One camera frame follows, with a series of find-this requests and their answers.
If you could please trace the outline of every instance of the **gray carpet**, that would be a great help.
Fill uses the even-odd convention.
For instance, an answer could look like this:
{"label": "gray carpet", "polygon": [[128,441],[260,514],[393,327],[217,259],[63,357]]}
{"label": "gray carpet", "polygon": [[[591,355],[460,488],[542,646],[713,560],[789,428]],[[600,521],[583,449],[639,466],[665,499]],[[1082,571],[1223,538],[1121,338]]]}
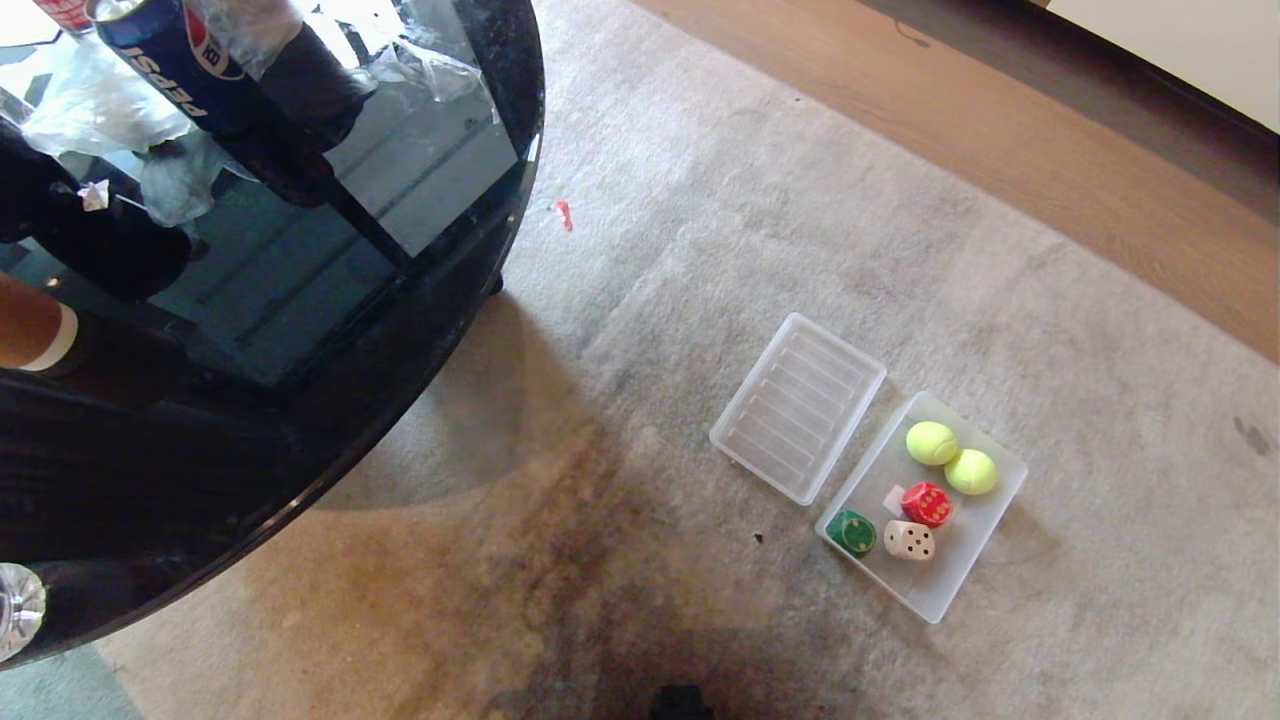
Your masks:
{"label": "gray carpet", "polygon": [[[621,0],[538,8],[509,292],[320,507],[99,643],[147,720],[1268,716],[1275,366]],[[792,310],[890,368],[808,509],[707,438]],[[919,389],[1032,468],[936,626],[812,530]]]}
{"label": "gray carpet", "polygon": [[4,720],[142,720],[92,647],[0,673]]}

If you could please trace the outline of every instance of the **clear plastic container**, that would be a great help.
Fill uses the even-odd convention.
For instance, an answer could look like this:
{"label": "clear plastic container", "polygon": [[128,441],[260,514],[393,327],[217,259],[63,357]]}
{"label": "clear plastic container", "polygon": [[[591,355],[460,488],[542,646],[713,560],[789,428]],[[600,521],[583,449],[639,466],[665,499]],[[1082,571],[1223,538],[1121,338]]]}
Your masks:
{"label": "clear plastic container", "polygon": [[22,565],[0,562],[0,662],[27,647],[45,620],[45,585]]}
{"label": "clear plastic container", "polygon": [[[906,452],[906,433],[915,423],[924,420],[951,428],[960,447],[989,455],[1000,471],[1000,484],[987,495],[965,496],[951,489],[942,468],[929,468],[913,460]],[[922,392],[893,414],[814,529],[823,542],[835,547],[920,618],[938,623],[1025,479],[1025,462],[937,398]],[[899,505],[901,492],[922,482],[945,488],[955,510],[951,519],[934,530],[934,560],[899,560],[884,551],[884,524],[905,519]],[[827,534],[827,525],[845,510],[867,518],[881,532],[881,544],[865,557],[854,557]]]}
{"label": "clear plastic container", "polygon": [[712,445],[812,505],[886,374],[873,357],[792,313],[712,428]]}

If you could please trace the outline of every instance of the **black glass table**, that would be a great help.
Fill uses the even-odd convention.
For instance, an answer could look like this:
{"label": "black glass table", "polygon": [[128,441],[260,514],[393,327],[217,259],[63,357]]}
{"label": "black glass table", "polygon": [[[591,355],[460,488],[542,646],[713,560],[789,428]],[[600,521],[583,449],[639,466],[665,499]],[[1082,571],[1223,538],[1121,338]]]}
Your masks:
{"label": "black glass table", "polygon": [[[430,28],[419,50],[480,70],[383,82],[328,152],[407,261],[329,209],[225,173],[192,225],[209,255],[147,304],[118,304],[38,252],[0,258],[68,305],[180,337],[191,357],[182,387],[145,410],[0,373],[0,561],[49,588],[42,629],[0,669],[134,623],[279,532],[392,428],[500,291],[539,158],[532,9],[381,1]],[[413,59],[332,20],[360,67]]]}

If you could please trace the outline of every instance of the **white dice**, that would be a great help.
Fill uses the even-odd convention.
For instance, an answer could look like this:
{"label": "white dice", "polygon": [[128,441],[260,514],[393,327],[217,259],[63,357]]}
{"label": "white dice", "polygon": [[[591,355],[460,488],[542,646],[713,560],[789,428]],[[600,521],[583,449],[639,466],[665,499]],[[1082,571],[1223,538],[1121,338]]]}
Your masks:
{"label": "white dice", "polygon": [[890,520],[884,525],[884,550],[893,557],[933,560],[933,530],[919,523]]}

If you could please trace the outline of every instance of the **tennis ball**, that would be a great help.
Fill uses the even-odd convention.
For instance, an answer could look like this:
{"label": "tennis ball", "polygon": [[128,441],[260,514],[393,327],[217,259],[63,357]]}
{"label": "tennis ball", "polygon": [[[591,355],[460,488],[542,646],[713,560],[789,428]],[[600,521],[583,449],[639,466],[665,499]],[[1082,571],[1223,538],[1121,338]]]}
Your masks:
{"label": "tennis ball", "polygon": [[991,492],[1000,482],[996,462],[979,450],[961,450],[951,462],[947,462],[947,482],[964,495],[983,495]]}
{"label": "tennis ball", "polygon": [[959,450],[956,434],[942,423],[916,423],[906,433],[906,451],[924,465],[946,465]]}

